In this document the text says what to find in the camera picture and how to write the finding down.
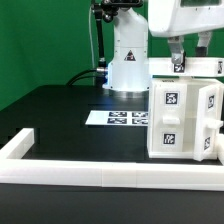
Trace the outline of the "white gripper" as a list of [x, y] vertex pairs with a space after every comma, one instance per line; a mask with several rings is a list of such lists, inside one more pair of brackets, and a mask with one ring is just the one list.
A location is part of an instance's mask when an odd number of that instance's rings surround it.
[[155, 37], [169, 37], [171, 61], [184, 62], [184, 37], [199, 33], [197, 57], [206, 57], [212, 30], [224, 28], [224, 0], [148, 0], [148, 25]]

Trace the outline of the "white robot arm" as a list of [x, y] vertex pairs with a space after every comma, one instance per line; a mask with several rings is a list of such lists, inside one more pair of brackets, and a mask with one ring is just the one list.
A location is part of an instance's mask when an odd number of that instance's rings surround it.
[[222, 77], [224, 58], [209, 58], [214, 30], [224, 28], [224, 0], [102, 0], [114, 22], [109, 91], [148, 90], [156, 76]]

